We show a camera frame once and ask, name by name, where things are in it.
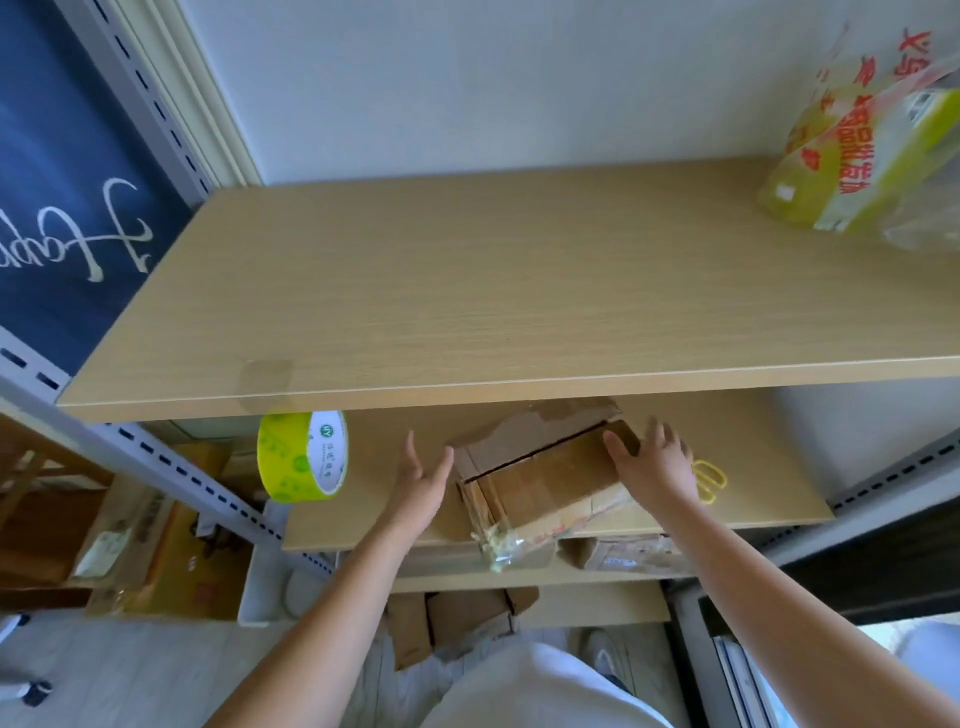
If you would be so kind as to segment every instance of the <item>tape piece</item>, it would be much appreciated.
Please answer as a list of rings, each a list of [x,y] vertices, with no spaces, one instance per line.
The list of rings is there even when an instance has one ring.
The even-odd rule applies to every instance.
[[[251,359],[240,370],[236,401],[251,415],[297,412],[289,394],[293,374],[293,359]]]

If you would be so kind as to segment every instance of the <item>hand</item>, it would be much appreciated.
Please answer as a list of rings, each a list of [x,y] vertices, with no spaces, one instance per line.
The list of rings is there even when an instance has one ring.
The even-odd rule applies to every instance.
[[[401,529],[412,544],[440,510],[446,491],[446,479],[453,468],[453,448],[444,450],[444,458],[433,473],[423,474],[423,465],[414,448],[414,431],[407,433],[400,454],[394,491],[380,515],[382,525]]]
[[[615,432],[603,433],[604,445],[630,495],[655,518],[664,507],[678,503],[700,505],[693,453],[673,427],[651,417],[640,452],[633,457]]]

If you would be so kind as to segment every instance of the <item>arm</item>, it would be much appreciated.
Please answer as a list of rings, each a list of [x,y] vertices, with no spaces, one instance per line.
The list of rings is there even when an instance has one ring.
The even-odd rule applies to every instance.
[[[612,432],[605,440],[624,485],[693,564],[800,725],[960,726],[960,707],[708,513],[670,425],[652,420],[637,457]]]
[[[453,450],[428,476],[407,435],[396,486],[329,589],[247,676],[206,728],[337,728],[407,551],[444,499]]]

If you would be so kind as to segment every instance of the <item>person's right hand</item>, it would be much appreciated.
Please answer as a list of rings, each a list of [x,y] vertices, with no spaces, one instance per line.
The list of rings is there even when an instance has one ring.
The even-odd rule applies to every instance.
[[[603,433],[607,452],[634,500],[655,518],[664,507],[678,503],[700,505],[693,453],[673,428],[651,417],[639,454],[634,457],[615,432]]]

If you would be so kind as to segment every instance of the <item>person's left hand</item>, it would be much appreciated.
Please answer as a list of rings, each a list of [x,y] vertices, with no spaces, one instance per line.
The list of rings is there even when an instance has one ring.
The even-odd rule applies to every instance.
[[[414,431],[410,430],[400,454],[394,491],[380,516],[381,523],[400,528],[413,543],[440,510],[452,468],[453,448],[447,447],[436,470],[424,475],[414,448]]]

